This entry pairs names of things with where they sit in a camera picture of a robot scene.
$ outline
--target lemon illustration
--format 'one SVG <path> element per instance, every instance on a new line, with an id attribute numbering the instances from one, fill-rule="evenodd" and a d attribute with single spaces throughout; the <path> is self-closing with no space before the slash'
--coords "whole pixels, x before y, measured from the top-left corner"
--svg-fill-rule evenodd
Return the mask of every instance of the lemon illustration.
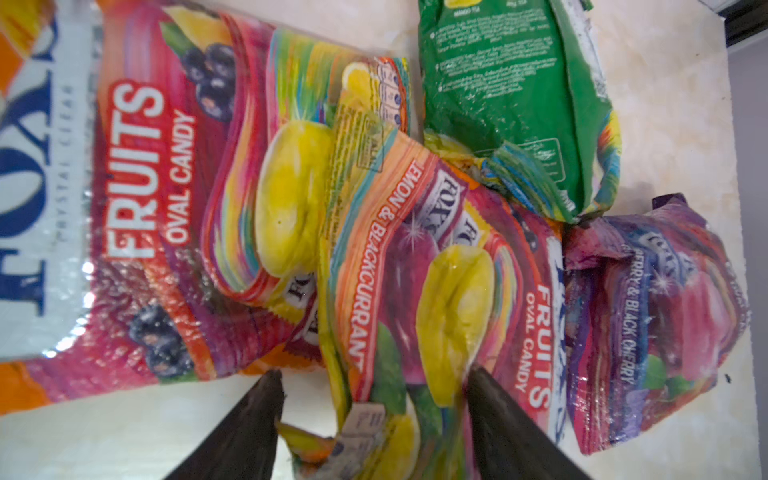
<path id="1" fill-rule="evenodd" d="M 35 46 L 35 41 L 43 28 L 48 26 L 55 11 L 56 4 L 53 0 L 2 2 L 0 3 L 0 36 L 5 34 L 20 55 L 29 55 Z"/>
<path id="2" fill-rule="evenodd" d="M 361 61 L 355 61 L 344 68 L 342 87 L 354 92 L 368 110 L 377 110 L 381 105 L 378 75 L 372 68 Z"/>
<path id="3" fill-rule="evenodd" d="M 405 415 L 393 415 L 384 429 L 384 443 L 371 454 L 356 480 L 407 480 L 419 459 L 419 420 L 410 399 Z"/>
<path id="4" fill-rule="evenodd" d="M 264 155 L 256 192 L 256 244 L 272 276 L 315 271 L 333 135 L 326 125 L 294 120 L 283 125 Z"/>
<path id="5" fill-rule="evenodd" d="M 456 10 L 457 8 L 467 8 L 477 5 L 482 0 L 445 0 L 445 6 Z"/>
<path id="6" fill-rule="evenodd" d="M 299 457 L 302 462 L 324 462 L 336 444 L 334 439 L 327 439 L 277 420 L 275 427 L 277 433 L 286 441 L 290 452 Z"/>
<path id="7" fill-rule="evenodd" d="M 416 335 L 429 391 L 438 407 L 454 405 L 480 346 L 494 304 L 491 256 L 451 245 L 429 266 L 416 310 Z"/>
<path id="8" fill-rule="evenodd" d="M 181 6 L 166 7 L 163 10 L 201 51 L 216 43 L 232 46 L 230 31 L 219 18 Z"/>

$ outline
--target candy wrapper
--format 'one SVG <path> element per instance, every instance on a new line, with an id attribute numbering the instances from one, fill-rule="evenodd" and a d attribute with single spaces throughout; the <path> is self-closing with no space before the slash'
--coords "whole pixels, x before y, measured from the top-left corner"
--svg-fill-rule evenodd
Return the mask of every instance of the candy wrapper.
<path id="1" fill-rule="evenodd" d="M 383 123 L 354 92 L 343 93 L 334 131 L 318 314 L 343 448 L 314 478 L 347 478 L 356 462 L 356 478 L 478 478 L 462 394 L 473 363 L 556 439 L 565 394 L 556 227 Z M 382 441 L 356 461 L 337 457 L 354 443 L 348 414 L 375 406 L 386 411 L 373 437 Z M 294 449 L 300 459 L 329 451 L 288 433 L 289 445 L 312 445 Z"/>
<path id="2" fill-rule="evenodd" d="M 568 408 L 585 454 L 632 439 L 717 382 L 746 329 L 723 244 L 681 195 L 565 243 Z"/>
<path id="3" fill-rule="evenodd" d="M 611 207 L 621 136 L 578 0 L 420 0 L 425 144 L 558 221 Z"/>
<path id="4" fill-rule="evenodd" d="M 99 6 L 59 2 L 0 124 L 0 358 L 24 360 L 0 413 L 318 365 L 339 92 L 407 132 L 407 65 L 191 2 Z"/>

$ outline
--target plastic packaging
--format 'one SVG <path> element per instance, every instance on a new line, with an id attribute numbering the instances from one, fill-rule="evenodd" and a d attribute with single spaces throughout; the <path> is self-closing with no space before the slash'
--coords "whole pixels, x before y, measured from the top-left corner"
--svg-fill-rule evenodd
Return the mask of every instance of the plastic packaging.
<path id="1" fill-rule="evenodd" d="M 568 408 L 581 451 L 632 439 L 717 382 L 750 321 L 723 244 L 681 195 L 565 242 Z"/>
<path id="2" fill-rule="evenodd" d="M 25 360 L 0 365 L 0 413 L 254 360 L 318 365 L 306 253 L 336 102 L 357 91 L 408 132 L 406 63 L 186 1 L 99 6 L 59 2 L 0 127 L 22 133 L 0 137 L 16 149 L 0 151 L 3 180 L 43 179 L 2 215 L 0 323 L 24 342 L 0 358 Z M 19 123 L 32 111 L 50 139 Z M 11 276 L 18 265 L 37 273 Z"/>
<path id="3" fill-rule="evenodd" d="M 621 137 L 578 0 L 420 0 L 426 145 L 554 220 L 607 210 Z"/>
<path id="4" fill-rule="evenodd" d="M 354 92 L 342 93 L 334 131 L 318 295 L 320 345 L 344 425 L 338 450 L 352 448 L 341 440 L 353 437 L 349 412 L 386 409 L 383 440 L 360 453 L 357 478 L 478 478 L 462 393 L 473 363 L 559 437 L 556 227 L 379 120 Z M 323 451 L 319 439 L 313 445 L 294 452 Z M 356 462 L 336 451 L 314 478 L 347 478 L 341 472 Z"/>

